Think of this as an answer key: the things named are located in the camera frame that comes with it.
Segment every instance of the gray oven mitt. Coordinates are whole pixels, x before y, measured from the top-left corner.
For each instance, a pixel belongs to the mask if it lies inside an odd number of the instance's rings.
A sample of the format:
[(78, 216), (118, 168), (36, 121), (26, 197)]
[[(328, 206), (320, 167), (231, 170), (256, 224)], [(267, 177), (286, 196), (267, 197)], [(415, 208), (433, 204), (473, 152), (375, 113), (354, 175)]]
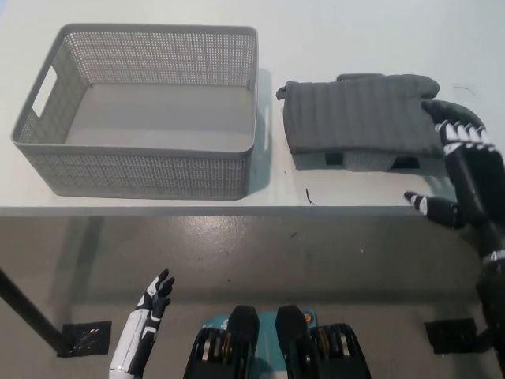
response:
[(442, 157), (433, 121), (421, 106), (440, 87), (418, 75), (348, 74), (331, 83), (288, 81), (284, 129), (292, 154), (385, 152)]

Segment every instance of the robotic hand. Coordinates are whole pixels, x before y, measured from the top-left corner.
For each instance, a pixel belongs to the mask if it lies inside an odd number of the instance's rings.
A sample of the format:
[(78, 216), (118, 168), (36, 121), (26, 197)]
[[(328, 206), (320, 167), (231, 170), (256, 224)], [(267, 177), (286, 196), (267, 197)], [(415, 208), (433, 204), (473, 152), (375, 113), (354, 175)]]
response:
[(156, 340), (161, 318), (170, 304), (174, 278), (164, 270), (144, 292), (129, 315), (109, 368), (109, 379), (141, 378)]
[(454, 229), (469, 224), (477, 232), (482, 272), (477, 293), (492, 345), (505, 372), (505, 167), (481, 120), (453, 103), (426, 101), (440, 135), (447, 173), (458, 202), (406, 192), (431, 221)]

